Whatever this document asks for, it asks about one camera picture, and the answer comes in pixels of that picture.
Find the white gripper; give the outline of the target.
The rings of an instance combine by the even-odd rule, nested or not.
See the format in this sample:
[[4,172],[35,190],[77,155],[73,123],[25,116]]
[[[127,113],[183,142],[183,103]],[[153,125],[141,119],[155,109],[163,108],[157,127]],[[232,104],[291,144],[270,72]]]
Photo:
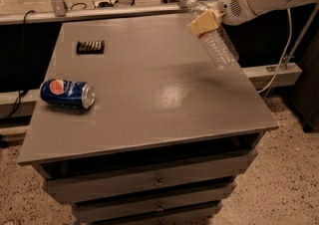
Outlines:
[[224,24],[238,26],[256,17],[248,0],[218,0],[216,7],[219,11],[208,9],[187,25],[192,35],[198,36],[218,29],[222,18]]

